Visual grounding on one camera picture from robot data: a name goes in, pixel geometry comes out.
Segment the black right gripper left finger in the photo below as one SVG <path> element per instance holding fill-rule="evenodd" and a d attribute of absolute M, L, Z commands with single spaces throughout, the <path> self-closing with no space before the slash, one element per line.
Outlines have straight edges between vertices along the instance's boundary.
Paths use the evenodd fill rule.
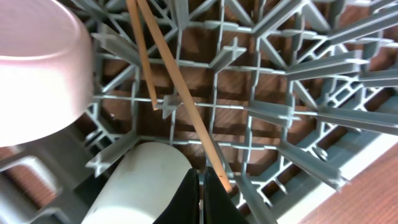
<path fill-rule="evenodd" d="M 154 224 L 199 224 L 199 180 L 189 169 L 167 208 Z"/>

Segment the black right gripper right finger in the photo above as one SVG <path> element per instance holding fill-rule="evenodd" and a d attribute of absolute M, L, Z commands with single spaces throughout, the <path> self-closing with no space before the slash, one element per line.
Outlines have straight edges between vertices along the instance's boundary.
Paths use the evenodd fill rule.
<path fill-rule="evenodd" d="M 214 168 L 208 166 L 204 176 L 204 222 L 206 224 L 248 224 L 234 206 Z"/>

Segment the white cup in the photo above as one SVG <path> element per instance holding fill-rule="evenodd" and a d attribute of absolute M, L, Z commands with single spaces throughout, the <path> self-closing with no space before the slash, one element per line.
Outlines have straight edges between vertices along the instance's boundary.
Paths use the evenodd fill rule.
<path fill-rule="evenodd" d="M 168 144 L 138 145 L 119 163 L 82 224 L 153 223 L 191 168 L 186 156 Z"/>

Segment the pink white bowl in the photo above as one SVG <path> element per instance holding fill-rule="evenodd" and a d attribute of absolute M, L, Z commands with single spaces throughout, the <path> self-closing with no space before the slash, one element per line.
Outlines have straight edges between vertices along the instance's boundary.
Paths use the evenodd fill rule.
<path fill-rule="evenodd" d="M 79 18 L 55 0 L 1 0 L 1 146 L 76 121 L 93 97 L 93 49 Z"/>

